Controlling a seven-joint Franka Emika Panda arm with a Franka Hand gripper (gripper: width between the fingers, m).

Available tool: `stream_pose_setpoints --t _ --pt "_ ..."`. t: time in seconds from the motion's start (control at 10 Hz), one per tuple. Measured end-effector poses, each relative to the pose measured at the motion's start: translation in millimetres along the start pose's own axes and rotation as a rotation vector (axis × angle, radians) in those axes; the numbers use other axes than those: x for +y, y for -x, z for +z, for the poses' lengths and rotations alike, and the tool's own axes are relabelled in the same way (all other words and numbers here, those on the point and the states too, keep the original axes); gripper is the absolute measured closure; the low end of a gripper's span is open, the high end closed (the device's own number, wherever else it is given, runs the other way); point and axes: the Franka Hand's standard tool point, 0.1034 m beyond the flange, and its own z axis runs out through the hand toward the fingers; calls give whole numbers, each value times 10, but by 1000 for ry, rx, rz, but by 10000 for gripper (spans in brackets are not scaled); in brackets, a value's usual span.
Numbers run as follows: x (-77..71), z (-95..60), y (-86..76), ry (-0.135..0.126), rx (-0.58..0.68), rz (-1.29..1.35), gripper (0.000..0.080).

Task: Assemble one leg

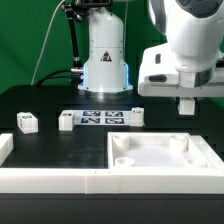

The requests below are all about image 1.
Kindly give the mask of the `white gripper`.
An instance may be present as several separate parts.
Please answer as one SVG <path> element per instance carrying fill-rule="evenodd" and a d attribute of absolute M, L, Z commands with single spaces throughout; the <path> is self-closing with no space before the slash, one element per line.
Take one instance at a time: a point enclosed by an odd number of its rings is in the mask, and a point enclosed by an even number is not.
<path fill-rule="evenodd" d="M 167 44 L 147 48 L 139 69 L 138 94 L 145 97 L 224 97 L 224 60 L 215 69 L 200 73 L 179 73 Z M 180 115 L 195 113 L 195 99 L 181 98 Z"/>

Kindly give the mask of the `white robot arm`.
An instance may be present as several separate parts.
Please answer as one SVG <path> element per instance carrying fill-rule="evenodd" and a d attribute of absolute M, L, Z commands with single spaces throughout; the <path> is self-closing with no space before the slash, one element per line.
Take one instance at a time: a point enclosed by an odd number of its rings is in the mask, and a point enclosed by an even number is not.
<path fill-rule="evenodd" d="M 144 50 L 138 94 L 177 97 L 178 112 L 192 115 L 197 97 L 224 97 L 224 0 L 147 0 L 154 27 L 167 42 Z M 79 90 L 97 97 L 130 91 L 123 56 L 123 23 L 88 3 L 89 59 Z"/>

